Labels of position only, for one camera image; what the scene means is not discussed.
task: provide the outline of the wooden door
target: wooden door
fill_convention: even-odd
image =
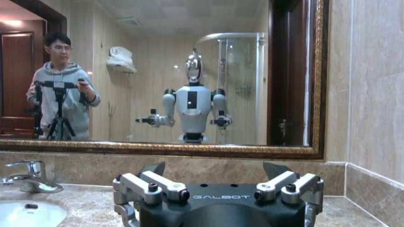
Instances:
[[[34,137],[26,93],[44,63],[44,32],[44,21],[26,21],[22,27],[0,26],[0,137]]]
[[[308,2],[274,3],[272,145],[304,145]]]

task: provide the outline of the white sink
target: white sink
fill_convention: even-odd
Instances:
[[[55,227],[67,216],[59,205],[36,201],[0,201],[0,227]]]

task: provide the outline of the man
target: man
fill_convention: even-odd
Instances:
[[[66,34],[50,33],[44,39],[46,51],[51,56],[51,61],[36,71],[32,84],[27,92],[28,102],[39,105],[36,99],[35,81],[71,82],[78,85],[78,89],[67,89],[63,101],[63,117],[68,119],[76,136],[71,136],[68,128],[63,126],[63,140],[87,140],[88,139],[88,107],[100,104],[100,95],[95,90],[91,79],[82,67],[70,62],[71,39]],[[40,128],[44,132],[40,139],[46,139],[50,134],[51,124],[58,115],[58,102],[54,88],[42,87],[43,118]],[[86,94],[86,99],[80,100],[80,92]]]

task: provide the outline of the faucet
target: faucet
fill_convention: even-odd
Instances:
[[[31,193],[55,193],[63,190],[63,187],[47,179],[46,163],[39,160],[23,160],[6,164],[7,167],[27,165],[27,175],[11,175],[0,179],[0,183],[10,185],[22,182],[20,190]]]

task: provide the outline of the marble countertop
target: marble countertop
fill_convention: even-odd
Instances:
[[[59,193],[26,193],[18,185],[0,185],[0,200],[47,201],[68,210],[59,227],[123,227],[122,218],[114,211],[112,187],[63,184]],[[316,227],[384,226],[344,197],[324,197],[323,213]]]

